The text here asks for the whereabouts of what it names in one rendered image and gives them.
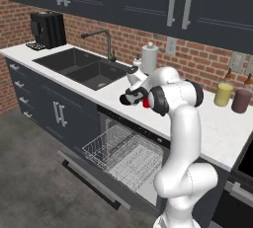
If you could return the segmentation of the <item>dark dishwasher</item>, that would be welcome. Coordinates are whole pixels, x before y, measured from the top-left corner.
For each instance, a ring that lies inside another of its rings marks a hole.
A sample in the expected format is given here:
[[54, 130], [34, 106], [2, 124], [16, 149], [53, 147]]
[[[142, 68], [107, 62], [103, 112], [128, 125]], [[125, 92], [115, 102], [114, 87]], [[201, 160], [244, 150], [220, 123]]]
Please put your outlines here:
[[135, 123], [134, 121], [129, 120], [128, 118], [125, 118], [101, 106], [98, 106], [98, 112], [104, 118], [103, 123], [105, 126], [105, 131], [116, 124], [120, 124], [128, 129], [133, 130], [137, 134], [140, 134], [141, 136], [143, 136], [147, 140], [150, 140], [153, 144], [155, 144], [156, 146], [159, 146], [162, 149], [163, 158], [162, 158], [161, 167], [158, 168], [137, 191], [132, 191], [132, 192], [138, 193], [140, 196], [145, 198], [151, 204], [155, 205], [157, 197], [159, 195], [154, 189], [153, 179], [154, 179], [155, 174], [164, 165], [165, 159], [168, 157], [170, 142], [167, 139], [164, 139], [163, 137], [143, 127], [141, 124]]

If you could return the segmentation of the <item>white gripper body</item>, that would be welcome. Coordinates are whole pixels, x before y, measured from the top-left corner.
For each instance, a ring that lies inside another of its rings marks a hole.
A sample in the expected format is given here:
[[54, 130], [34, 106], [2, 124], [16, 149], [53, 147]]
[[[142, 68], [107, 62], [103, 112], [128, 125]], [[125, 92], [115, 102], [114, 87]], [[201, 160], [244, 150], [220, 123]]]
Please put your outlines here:
[[148, 92], [143, 87], [139, 87], [133, 91], [127, 89], [126, 92], [120, 96], [120, 102], [125, 106], [137, 105], [147, 96]]

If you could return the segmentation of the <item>maroon cup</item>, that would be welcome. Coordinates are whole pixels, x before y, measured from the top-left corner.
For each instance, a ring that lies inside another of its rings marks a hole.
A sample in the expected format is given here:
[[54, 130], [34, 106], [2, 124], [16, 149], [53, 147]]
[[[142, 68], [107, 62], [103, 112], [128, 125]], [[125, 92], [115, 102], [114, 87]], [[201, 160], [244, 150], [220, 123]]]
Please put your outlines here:
[[244, 89], [237, 90], [231, 105], [231, 109], [238, 114], [245, 113], [251, 97], [252, 93], [250, 91]]

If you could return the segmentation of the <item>black oven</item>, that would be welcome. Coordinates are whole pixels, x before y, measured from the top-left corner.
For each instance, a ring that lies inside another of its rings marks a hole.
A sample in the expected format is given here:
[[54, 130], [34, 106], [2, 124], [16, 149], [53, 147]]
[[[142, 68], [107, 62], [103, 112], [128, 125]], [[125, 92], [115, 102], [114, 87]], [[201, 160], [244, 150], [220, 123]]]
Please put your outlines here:
[[[234, 163], [228, 182], [253, 194], [253, 131]], [[209, 228], [253, 228], [253, 208], [223, 190]]]

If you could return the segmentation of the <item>grey wall outlet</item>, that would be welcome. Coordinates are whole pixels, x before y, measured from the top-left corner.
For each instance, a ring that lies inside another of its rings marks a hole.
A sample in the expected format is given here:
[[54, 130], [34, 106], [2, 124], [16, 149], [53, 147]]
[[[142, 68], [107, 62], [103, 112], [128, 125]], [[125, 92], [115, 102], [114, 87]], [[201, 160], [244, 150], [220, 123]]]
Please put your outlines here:
[[166, 53], [174, 55], [176, 52], [177, 40], [175, 38], [168, 37], [166, 42]]
[[245, 57], [244, 53], [233, 51], [229, 61], [229, 68], [235, 73], [240, 73]]
[[253, 55], [250, 56], [245, 70], [245, 75], [248, 76], [249, 74], [253, 76]]

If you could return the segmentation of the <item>dark grey tap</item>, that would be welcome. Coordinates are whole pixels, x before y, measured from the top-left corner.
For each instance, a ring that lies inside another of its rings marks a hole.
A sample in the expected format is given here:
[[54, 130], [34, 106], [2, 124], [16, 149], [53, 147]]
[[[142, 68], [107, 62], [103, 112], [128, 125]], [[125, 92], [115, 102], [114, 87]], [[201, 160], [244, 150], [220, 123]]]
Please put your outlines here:
[[82, 38], [88, 38], [91, 36], [95, 36], [95, 35], [99, 35], [99, 34], [105, 34], [107, 37], [107, 56], [108, 59], [112, 62], [115, 62], [117, 60], [116, 56], [115, 56], [115, 51], [111, 49], [111, 35], [110, 32], [106, 29], [102, 29], [99, 31], [95, 31], [92, 33], [84, 33], [81, 35]]

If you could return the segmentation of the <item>dark base cupboard door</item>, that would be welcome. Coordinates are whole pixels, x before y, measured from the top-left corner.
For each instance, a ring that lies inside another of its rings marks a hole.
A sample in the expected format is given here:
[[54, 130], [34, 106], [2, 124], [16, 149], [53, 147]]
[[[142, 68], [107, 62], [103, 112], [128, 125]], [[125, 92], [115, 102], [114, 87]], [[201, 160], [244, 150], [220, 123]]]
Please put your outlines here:
[[46, 86], [41, 86], [41, 95], [42, 95], [42, 115], [43, 115], [43, 121], [46, 128], [55, 136], [62, 138], [63, 132], [62, 132], [62, 126], [61, 121], [60, 123], [57, 123], [55, 120], [55, 114], [53, 109], [53, 101], [58, 102], [59, 104], [59, 98], [58, 96]]
[[99, 114], [97, 106], [87, 100], [77, 102], [62, 101], [64, 118], [67, 125], [63, 128], [66, 145], [78, 153], [82, 147], [95, 139], [100, 133]]

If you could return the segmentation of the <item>dishwasher door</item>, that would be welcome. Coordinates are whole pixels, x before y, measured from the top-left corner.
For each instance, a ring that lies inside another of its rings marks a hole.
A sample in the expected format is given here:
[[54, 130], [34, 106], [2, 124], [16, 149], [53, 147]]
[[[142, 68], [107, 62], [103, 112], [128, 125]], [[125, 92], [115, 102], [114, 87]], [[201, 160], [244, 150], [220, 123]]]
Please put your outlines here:
[[58, 150], [57, 154], [69, 162], [68, 166], [87, 180], [92, 186], [103, 193], [111, 201], [117, 200], [128, 210], [137, 210], [157, 217], [165, 207], [165, 201], [158, 196], [153, 205], [138, 193], [132, 192], [127, 186], [121, 184], [85, 159], [80, 158], [71, 151]]

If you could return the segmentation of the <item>brown bottle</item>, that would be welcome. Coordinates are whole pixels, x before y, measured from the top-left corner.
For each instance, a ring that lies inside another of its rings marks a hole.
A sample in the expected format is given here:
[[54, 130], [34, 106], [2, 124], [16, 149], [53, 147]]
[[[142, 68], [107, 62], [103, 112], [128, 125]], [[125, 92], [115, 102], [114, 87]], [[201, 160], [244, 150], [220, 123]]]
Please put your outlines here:
[[244, 82], [244, 88], [247, 89], [248, 91], [252, 90], [252, 87], [251, 87], [251, 77], [252, 77], [252, 74], [249, 73], [247, 79]]
[[231, 68], [228, 69], [228, 72], [226, 73], [225, 77], [224, 77], [224, 83], [232, 85], [231, 83]]

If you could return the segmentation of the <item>white paper towel roll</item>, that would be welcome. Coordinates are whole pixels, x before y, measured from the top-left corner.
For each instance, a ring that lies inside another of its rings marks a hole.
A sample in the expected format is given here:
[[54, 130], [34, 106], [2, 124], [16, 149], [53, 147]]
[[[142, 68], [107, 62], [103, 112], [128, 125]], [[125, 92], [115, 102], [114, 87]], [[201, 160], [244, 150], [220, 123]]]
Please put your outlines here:
[[156, 69], [158, 47], [150, 41], [142, 47], [141, 69], [145, 74], [151, 74]]

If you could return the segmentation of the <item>black coffee machine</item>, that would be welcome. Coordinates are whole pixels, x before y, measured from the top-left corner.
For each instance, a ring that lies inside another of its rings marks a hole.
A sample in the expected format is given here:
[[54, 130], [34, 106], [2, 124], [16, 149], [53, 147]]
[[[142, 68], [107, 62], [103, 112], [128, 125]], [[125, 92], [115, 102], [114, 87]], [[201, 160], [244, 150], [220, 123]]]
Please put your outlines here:
[[31, 30], [35, 42], [27, 43], [27, 47], [39, 51], [52, 49], [66, 44], [63, 15], [51, 11], [33, 12], [31, 16]]

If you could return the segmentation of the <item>yellow cup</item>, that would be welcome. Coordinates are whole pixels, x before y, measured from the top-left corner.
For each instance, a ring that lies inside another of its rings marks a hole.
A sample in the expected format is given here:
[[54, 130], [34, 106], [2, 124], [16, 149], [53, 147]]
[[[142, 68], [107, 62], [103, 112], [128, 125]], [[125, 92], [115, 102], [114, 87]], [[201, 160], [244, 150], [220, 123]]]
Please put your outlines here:
[[232, 86], [227, 83], [219, 83], [214, 97], [214, 103], [219, 107], [225, 107], [230, 99]]

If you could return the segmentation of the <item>dark drawer front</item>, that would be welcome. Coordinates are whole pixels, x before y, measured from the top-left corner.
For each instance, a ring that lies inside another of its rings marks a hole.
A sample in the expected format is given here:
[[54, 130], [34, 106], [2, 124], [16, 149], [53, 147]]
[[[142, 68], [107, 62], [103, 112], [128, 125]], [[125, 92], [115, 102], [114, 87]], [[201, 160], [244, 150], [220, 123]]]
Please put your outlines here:
[[39, 91], [33, 79], [29, 76], [13, 73], [11, 75], [18, 101], [30, 107], [40, 106]]
[[26, 106], [24, 104], [20, 104], [20, 110], [22, 114], [23, 112], [28, 112], [29, 114], [32, 114], [33, 116], [29, 118], [29, 120], [37, 124], [41, 129], [44, 129], [41, 116], [33, 108]]
[[19, 100], [19, 98], [24, 97], [26, 100], [29, 100], [29, 102], [27, 104], [24, 104], [24, 105], [33, 108], [41, 116], [41, 119], [42, 119], [42, 115], [41, 115], [41, 112], [40, 112], [40, 105], [38, 103], [38, 100], [37, 100], [36, 96], [32, 92], [22, 90], [22, 89], [19, 89], [19, 88], [17, 88], [15, 90], [15, 92], [16, 92], [16, 95], [17, 95], [17, 100], [19, 102], [19, 105], [24, 104]]
[[[34, 71], [25, 67], [24, 65], [17, 63], [9, 58], [6, 59], [8, 69], [12, 78], [13, 83], [16, 81], [20, 81], [21, 84], [25, 84], [23, 88], [19, 88], [15, 85], [16, 88], [27, 90], [29, 92], [35, 90], [38, 87], [38, 77]], [[14, 64], [15, 66], [19, 66], [20, 69], [15, 71], [10, 67], [10, 64]]]

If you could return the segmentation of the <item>black double sink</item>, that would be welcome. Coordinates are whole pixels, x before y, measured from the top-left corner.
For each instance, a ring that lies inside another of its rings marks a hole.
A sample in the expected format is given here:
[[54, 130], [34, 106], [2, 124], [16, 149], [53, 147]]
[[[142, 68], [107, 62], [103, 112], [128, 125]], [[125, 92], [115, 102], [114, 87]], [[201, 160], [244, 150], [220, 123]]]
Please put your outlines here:
[[35, 63], [94, 91], [125, 77], [129, 70], [126, 65], [77, 48], [35, 59]]

